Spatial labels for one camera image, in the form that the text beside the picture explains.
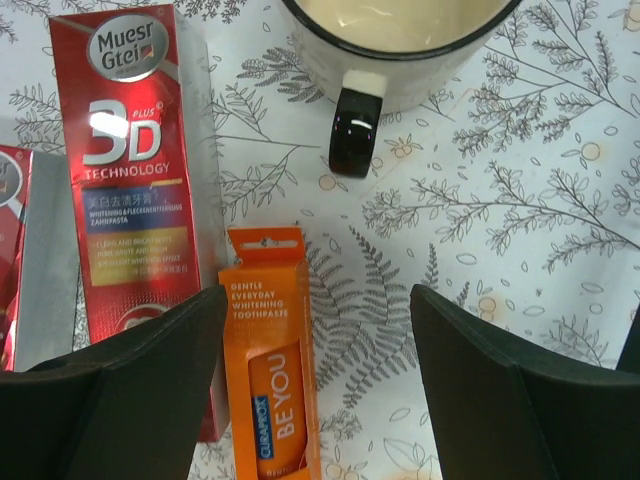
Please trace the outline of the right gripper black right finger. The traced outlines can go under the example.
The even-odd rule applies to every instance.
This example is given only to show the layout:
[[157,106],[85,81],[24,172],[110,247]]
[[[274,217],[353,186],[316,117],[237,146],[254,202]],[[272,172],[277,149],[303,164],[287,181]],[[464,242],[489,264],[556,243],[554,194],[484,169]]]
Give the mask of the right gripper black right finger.
[[446,479],[635,479],[639,331],[614,369],[542,348],[424,285],[411,321]]

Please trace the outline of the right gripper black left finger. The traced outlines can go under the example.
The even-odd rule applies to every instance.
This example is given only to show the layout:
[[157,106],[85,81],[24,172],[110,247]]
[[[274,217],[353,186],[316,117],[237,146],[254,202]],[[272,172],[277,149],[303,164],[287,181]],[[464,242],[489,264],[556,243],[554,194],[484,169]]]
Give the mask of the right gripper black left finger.
[[187,478],[226,309],[223,287],[209,287],[87,348],[2,373],[2,478]]

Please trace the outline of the red 3D toothpaste box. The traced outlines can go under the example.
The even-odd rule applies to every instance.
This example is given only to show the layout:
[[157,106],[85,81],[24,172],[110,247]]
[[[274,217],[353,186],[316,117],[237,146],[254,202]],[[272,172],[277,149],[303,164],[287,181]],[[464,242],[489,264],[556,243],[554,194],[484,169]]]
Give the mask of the red 3D toothpaste box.
[[49,21],[92,342],[226,264],[209,54],[172,5]]
[[79,270],[68,161],[1,147],[1,369],[73,346]]

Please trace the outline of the orange toothpaste box top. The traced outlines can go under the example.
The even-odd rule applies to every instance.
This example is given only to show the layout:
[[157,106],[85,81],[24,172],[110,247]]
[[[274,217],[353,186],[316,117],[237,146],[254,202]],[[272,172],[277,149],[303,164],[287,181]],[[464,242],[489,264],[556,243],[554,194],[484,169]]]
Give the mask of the orange toothpaste box top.
[[319,479],[309,266],[297,226],[231,228],[237,265],[219,274],[236,474]]

